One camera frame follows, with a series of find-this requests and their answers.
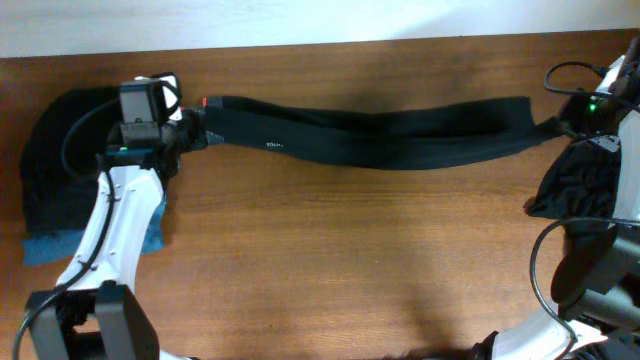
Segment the folded black garment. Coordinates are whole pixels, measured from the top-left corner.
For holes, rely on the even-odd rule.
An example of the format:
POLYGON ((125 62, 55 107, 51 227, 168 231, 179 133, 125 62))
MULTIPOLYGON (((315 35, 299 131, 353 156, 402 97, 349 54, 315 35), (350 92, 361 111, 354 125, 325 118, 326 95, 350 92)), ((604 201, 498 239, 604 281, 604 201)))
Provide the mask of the folded black garment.
POLYGON ((84 228, 97 195, 96 156, 122 120, 116 87, 70 90, 34 125, 20 160, 26 231, 84 228))

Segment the folded blue jeans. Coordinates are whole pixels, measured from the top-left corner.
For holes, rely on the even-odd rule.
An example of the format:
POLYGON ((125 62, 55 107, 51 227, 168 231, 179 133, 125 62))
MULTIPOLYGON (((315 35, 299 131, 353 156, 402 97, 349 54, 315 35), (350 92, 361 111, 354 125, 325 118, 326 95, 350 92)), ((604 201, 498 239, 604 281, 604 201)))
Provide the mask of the folded blue jeans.
MULTIPOLYGON (((164 197, 151 217, 142 253, 150 254, 160 251, 164 247, 161 220, 165 213, 167 198, 164 197)), ((75 254, 84 229, 62 229, 29 233, 22 241, 23 264, 38 266, 62 260, 75 254)))

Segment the black shirt with logo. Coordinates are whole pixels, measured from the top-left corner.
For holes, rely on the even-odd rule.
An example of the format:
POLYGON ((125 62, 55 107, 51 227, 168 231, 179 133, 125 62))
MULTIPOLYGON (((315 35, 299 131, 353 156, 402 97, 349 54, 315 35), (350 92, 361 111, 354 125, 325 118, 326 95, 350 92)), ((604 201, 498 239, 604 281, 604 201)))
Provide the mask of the black shirt with logo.
POLYGON ((537 194, 524 205, 531 217, 609 218, 616 202, 621 146, 613 138, 569 144, 544 175, 537 194))

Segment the black leggings red-grey waistband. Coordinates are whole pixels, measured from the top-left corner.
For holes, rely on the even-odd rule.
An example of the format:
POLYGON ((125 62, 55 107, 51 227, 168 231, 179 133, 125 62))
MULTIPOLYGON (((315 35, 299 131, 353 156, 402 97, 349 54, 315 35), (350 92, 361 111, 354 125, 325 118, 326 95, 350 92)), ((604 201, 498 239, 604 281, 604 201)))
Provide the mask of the black leggings red-grey waistband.
POLYGON ((553 119, 534 122, 527 97, 361 113, 220 96, 205 99, 203 123, 215 144, 381 170, 432 170, 494 160, 561 134, 553 119))

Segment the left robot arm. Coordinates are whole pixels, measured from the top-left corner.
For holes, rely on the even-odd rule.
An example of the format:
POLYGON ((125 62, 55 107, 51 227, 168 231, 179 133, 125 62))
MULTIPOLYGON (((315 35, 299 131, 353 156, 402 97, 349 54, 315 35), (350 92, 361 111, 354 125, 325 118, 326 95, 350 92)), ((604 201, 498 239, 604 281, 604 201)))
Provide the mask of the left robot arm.
POLYGON ((143 244, 181 154, 206 147, 173 73, 70 91, 35 125, 21 158, 29 263, 69 265, 31 293, 18 329, 40 359, 163 359, 135 297, 143 244))

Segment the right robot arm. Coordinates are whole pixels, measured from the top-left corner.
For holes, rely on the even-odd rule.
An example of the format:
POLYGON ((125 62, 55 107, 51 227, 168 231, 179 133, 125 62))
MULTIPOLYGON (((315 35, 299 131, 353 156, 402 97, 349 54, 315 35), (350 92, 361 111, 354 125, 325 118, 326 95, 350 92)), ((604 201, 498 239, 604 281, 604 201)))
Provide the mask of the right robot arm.
POLYGON ((549 121, 572 141, 526 208, 551 221, 529 261, 541 307, 475 344, 471 359, 580 359, 639 335, 639 41, 587 68, 602 81, 563 90, 568 101, 549 121))

